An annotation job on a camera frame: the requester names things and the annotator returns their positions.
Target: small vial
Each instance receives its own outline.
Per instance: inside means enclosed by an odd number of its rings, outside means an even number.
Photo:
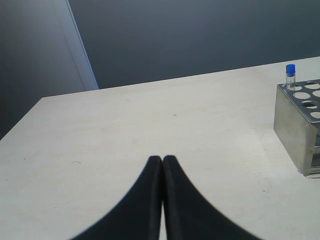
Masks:
[[[296,65],[288,64],[285,66],[285,85],[288,90],[296,89]]]

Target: table surface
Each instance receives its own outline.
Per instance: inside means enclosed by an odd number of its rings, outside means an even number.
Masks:
[[[318,239],[320,179],[297,171],[273,131],[287,63],[42,98],[0,141],[0,239],[73,237],[118,203],[149,156],[169,154],[253,234]],[[297,82],[320,78],[320,57],[290,63]]]

